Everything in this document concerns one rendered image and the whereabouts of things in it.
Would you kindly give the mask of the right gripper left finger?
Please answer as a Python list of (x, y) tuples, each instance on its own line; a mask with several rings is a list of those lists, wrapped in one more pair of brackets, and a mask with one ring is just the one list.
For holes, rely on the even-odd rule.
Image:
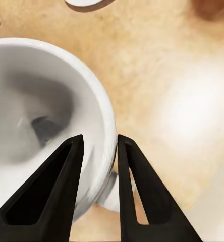
[(0, 207), (0, 242), (69, 242), (83, 135), (66, 139)]

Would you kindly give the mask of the coffee cup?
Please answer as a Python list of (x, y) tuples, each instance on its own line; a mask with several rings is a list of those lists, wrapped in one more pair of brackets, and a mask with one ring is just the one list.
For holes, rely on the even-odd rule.
[(84, 157), (72, 224), (94, 203), (120, 211), (113, 105), (95, 73), (68, 51), (0, 38), (0, 207), (62, 142), (79, 134)]

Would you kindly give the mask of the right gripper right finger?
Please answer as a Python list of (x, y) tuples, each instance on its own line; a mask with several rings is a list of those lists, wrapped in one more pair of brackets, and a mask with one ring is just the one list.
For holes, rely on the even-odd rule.
[[(136, 142), (118, 134), (121, 242), (202, 242)], [(137, 222), (131, 169), (149, 225)]]

